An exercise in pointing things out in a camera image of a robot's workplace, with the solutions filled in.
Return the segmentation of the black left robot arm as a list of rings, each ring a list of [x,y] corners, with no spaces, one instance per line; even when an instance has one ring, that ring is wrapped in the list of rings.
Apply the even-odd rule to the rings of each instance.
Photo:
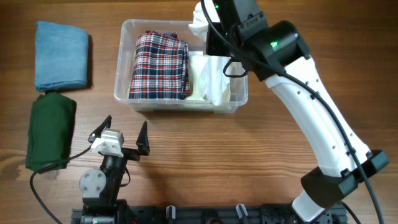
[[[124,147],[122,131],[111,128],[112,117],[108,116],[88,137],[90,150],[103,156],[98,169],[83,173],[79,181],[83,210],[81,223],[139,223],[138,217],[129,208],[126,200],[118,199],[124,174],[128,174],[127,162],[140,161],[148,156],[150,146],[147,122],[143,122],[136,140],[136,148]]]

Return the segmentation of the blue cloth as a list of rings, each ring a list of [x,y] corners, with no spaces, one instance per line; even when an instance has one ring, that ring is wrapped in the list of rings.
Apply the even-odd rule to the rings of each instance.
[[[86,88],[89,46],[88,33],[79,27],[36,22],[35,89]]]

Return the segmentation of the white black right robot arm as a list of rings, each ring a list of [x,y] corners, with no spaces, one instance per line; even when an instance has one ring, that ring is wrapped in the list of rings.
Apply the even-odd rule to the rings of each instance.
[[[253,72],[287,107],[309,141],[317,167],[302,177],[290,222],[314,223],[364,183],[379,223],[384,221],[370,178],[387,166],[350,128],[324,87],[308,45],[289,21],[273,26],[256,1],[213,1],[219,24],[210,29],[232,62]]]

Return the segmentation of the clear plastic storage container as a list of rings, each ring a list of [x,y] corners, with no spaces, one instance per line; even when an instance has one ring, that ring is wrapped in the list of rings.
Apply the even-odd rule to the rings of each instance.
[[[136,40],[147,30],[159,33],[174,32],[178,38],[188,44],[191,52],[205,52],[206,44],[193,35],[188,28],[189,21],[160,21],[128,19],[121,28],[118,64],[114,84],[114,97],[127,104],[135,111],[180,110],[180,111],[213,111],[215,113],[234,113],[248,100],[248,78],[233,78],[230,81],[231,96],[229,101],[215,106],[208,101],[193,100],[146,100],[129,97],[132,82]]]

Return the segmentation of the cream cloth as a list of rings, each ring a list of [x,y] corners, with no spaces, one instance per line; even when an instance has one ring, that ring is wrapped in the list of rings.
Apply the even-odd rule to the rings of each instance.
[[[205,101],[220,106],[231,99],[228,57],[192,55],[189,60],[141,57],[134,66],[129,97]]]

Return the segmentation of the red navy plaid cloth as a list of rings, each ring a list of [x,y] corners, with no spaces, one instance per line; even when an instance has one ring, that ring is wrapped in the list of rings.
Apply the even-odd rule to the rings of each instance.
[[[148,30],[136,40],[131,99],[183,100],[190,95],[188,44],[176,33]]]

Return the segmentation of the dark green cloth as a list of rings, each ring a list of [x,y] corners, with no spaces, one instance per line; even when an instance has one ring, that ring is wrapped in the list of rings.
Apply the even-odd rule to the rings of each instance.
[[[33,102],[25,167],[37,171],[67,159],[75,126],[76,101],[57,92],[39,95]]]

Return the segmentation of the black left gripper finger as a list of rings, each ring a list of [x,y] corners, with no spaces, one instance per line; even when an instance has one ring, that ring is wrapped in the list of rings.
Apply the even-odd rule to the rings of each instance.
[[[111,127],[112,116],[108,115],[106,119],[89,135],[88,142],[93,143],[96,138],[101,136],[101,133]]]
[[[147,121],[144,121],[136,140],[136,146],[139,153],[143,156],[148,156],[150,153],[150,146],[147,133]]]

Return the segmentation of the white cloth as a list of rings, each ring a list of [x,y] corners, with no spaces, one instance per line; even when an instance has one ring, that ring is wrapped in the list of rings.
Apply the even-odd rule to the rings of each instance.
[[[193,35],[206,43],[208,22],[202,6],[198,3],[193,11],[193,22],[188,25]],[[223,74],[223,67],[228,62],[228,57],[195,55],[189,53],[190,96],[187,100],[207,101],[219,106],[229,101],[230,79]]]

